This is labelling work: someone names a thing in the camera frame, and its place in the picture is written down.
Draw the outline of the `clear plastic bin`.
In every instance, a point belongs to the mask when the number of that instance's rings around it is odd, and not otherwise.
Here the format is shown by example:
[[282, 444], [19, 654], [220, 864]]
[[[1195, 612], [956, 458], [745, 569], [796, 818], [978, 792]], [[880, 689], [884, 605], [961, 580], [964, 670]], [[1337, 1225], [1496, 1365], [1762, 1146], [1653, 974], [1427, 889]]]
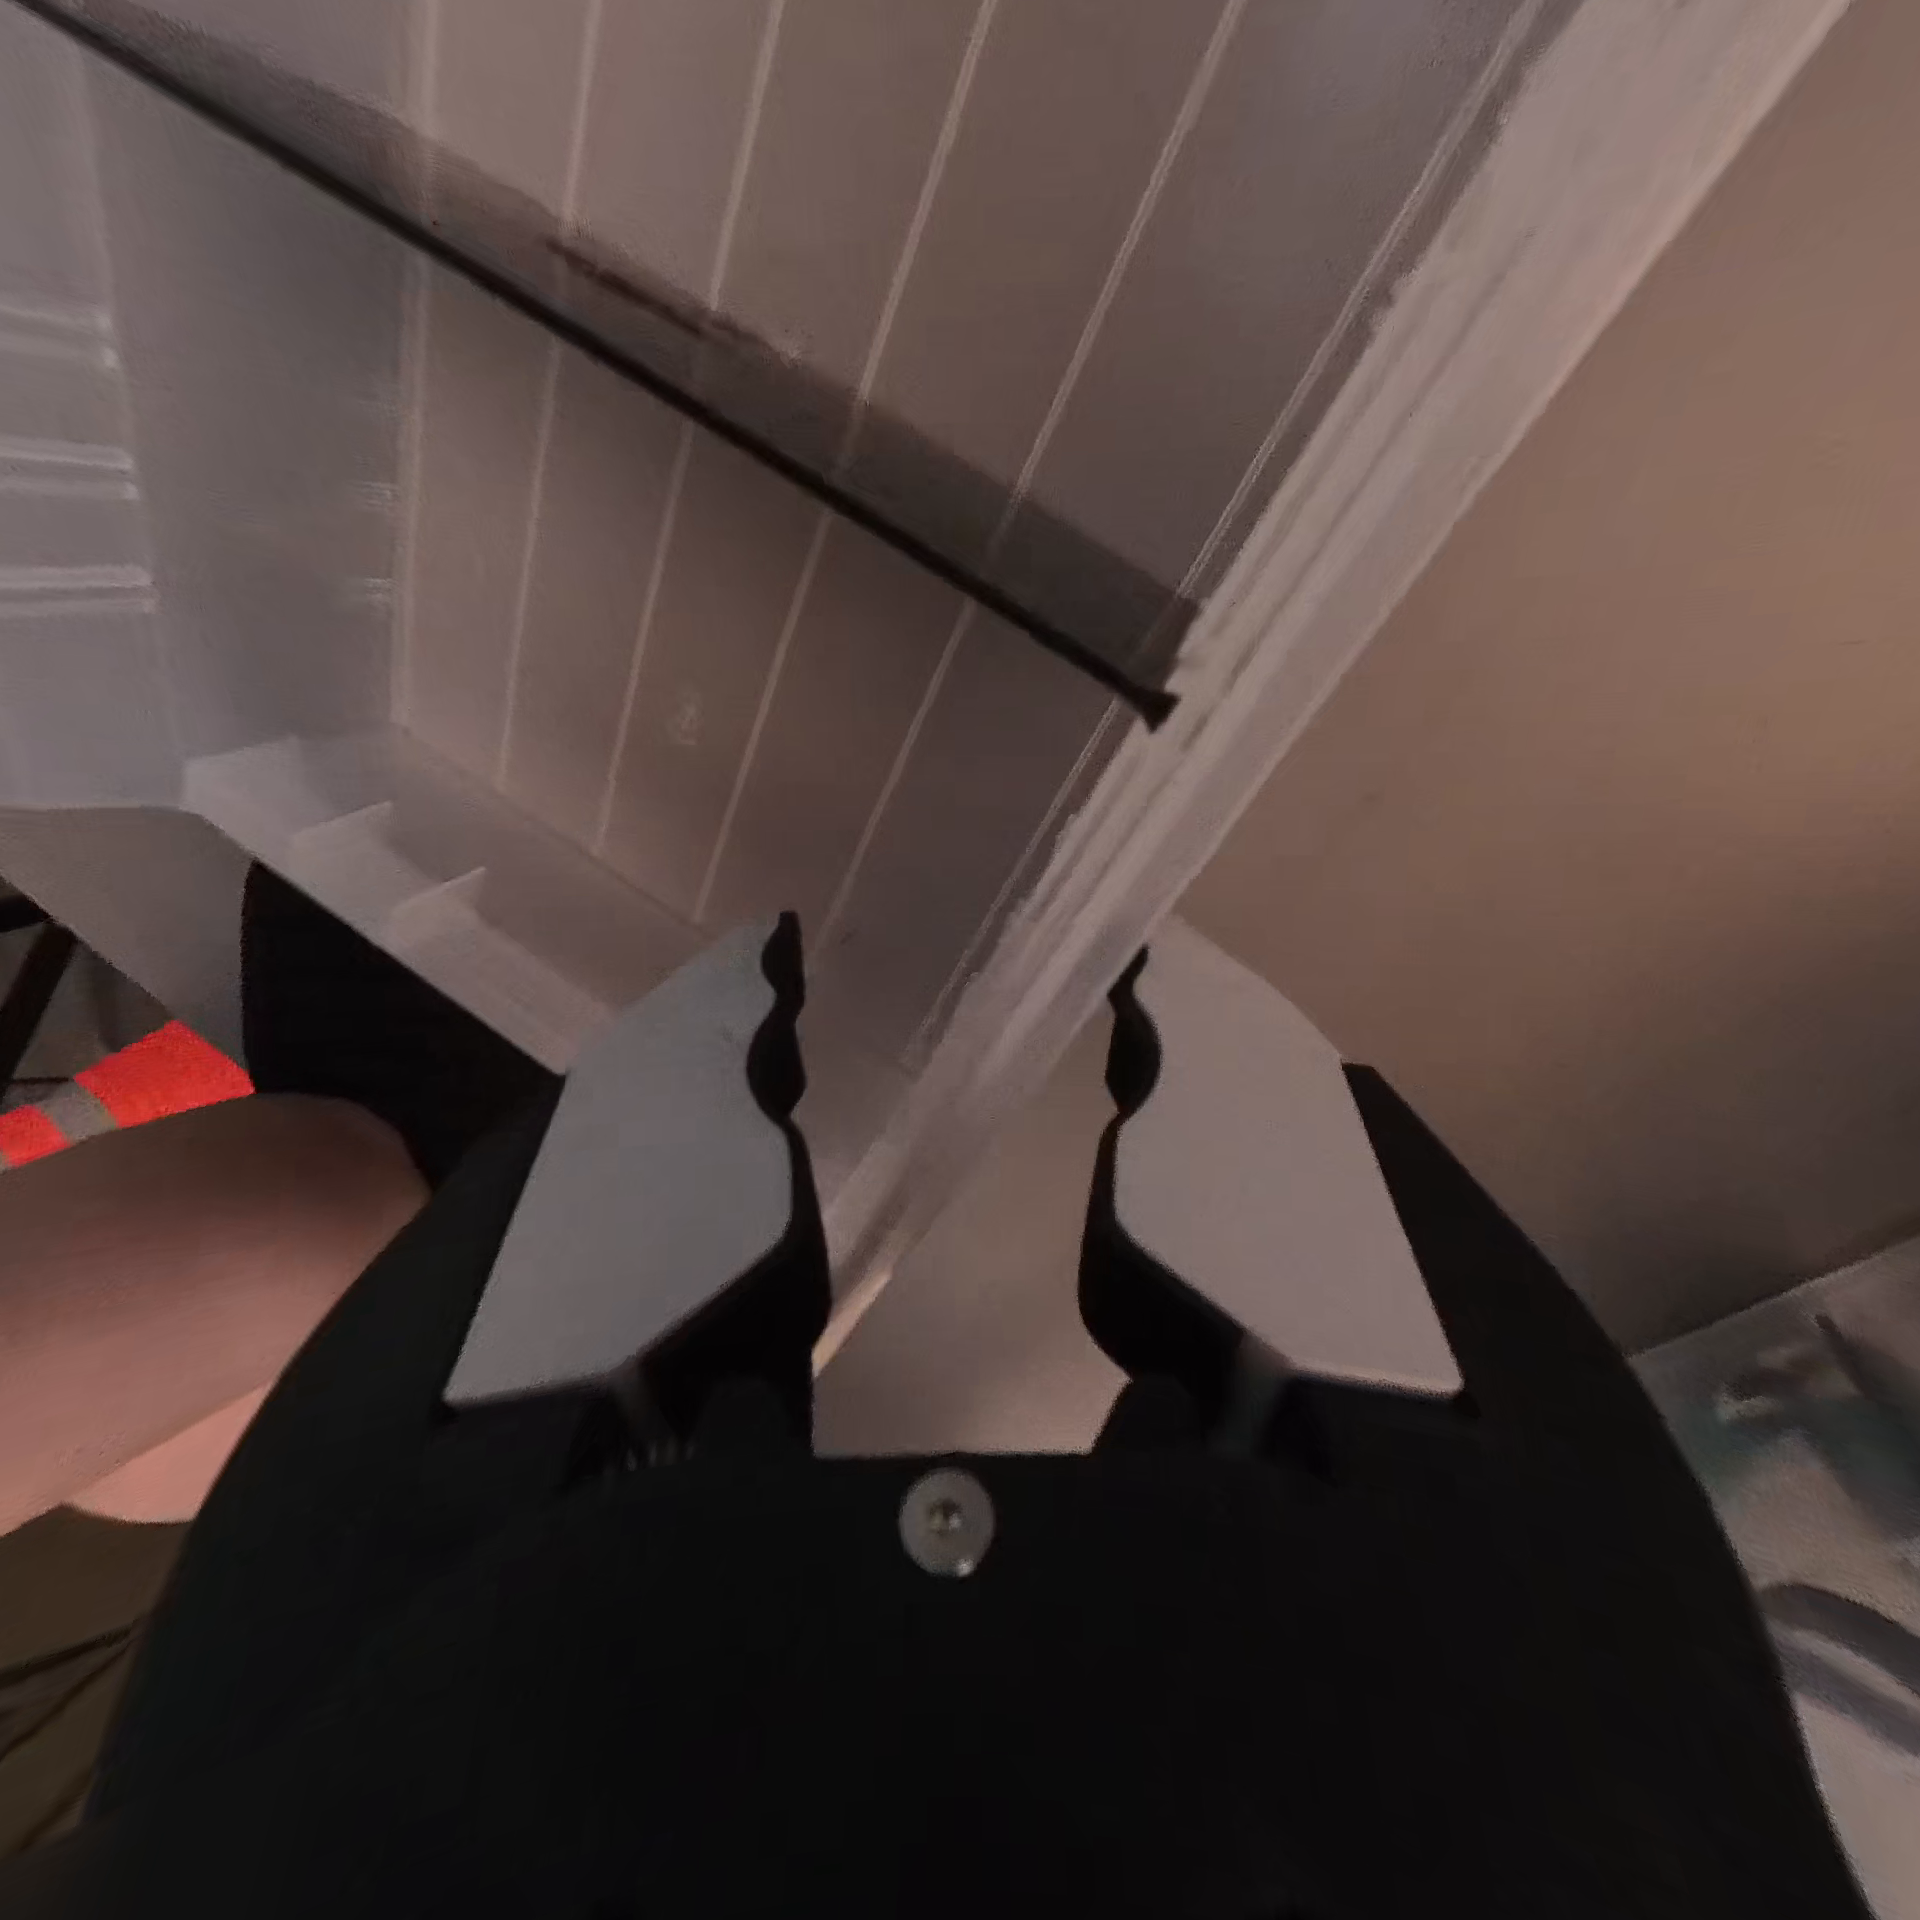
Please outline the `clear plastic bin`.
[[4, 3], [4, 877], [796, 912], [860, 1315], [1843, 13]]

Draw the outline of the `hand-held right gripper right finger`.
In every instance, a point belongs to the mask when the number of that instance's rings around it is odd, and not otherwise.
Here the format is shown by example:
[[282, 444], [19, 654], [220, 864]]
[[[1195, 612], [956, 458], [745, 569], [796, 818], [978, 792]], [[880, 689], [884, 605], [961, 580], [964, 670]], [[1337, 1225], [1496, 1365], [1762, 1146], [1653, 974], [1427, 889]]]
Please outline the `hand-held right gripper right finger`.
[[1173, 1380], [1217, 1445], [1259, 1445], [1309, 1383], [1450, 1405], [1460, 1363], [1331, 1042], [1175, 916], [1108, 1005], [1079, 1256], [1097, 1348]]

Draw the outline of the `person's left forearm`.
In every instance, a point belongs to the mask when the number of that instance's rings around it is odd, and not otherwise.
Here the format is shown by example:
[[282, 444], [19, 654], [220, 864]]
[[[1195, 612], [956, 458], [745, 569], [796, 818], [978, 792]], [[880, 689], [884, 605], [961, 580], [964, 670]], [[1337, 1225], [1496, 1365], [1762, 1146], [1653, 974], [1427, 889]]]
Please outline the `person's left forearm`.
[[4, 1534], [190, 1523], [428, 1182], [371, 1112], [244, 1097], [4, 1172]]

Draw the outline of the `olive shirt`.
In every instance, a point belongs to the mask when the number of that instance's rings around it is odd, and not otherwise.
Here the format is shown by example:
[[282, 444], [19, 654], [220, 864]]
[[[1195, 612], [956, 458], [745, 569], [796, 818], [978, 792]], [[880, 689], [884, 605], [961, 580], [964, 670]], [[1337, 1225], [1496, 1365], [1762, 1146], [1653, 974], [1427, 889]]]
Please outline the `olive shirt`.
[[4, 1534], [4, 1860], [78, 1823], [188, 1531], [53, 1510]]

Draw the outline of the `orange striped cloth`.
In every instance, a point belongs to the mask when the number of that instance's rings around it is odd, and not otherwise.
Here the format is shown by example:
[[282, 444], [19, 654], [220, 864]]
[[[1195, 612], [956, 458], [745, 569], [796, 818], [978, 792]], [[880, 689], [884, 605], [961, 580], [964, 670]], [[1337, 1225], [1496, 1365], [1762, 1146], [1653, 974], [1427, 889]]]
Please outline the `orange striped cloth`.
[[195, 1027], [166, 1021], [75, 1077], [28, 1083], [4, 1109], [4, 1169], [53, 1159], [86, 1138], [253, 1097], [250, 1070]]

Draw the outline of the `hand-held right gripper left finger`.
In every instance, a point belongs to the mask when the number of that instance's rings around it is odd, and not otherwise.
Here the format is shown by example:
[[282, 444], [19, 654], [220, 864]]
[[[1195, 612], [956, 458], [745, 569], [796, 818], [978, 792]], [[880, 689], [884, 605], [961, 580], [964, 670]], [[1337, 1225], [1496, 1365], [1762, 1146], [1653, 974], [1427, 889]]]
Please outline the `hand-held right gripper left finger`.
[[805, 923], [743, 923], [585, 1044], [541, 1133], [444, 1402], [601, 1392], [691, 1445], [759, 1383], [814, 1443], [829, 1249], [796, 1126]]

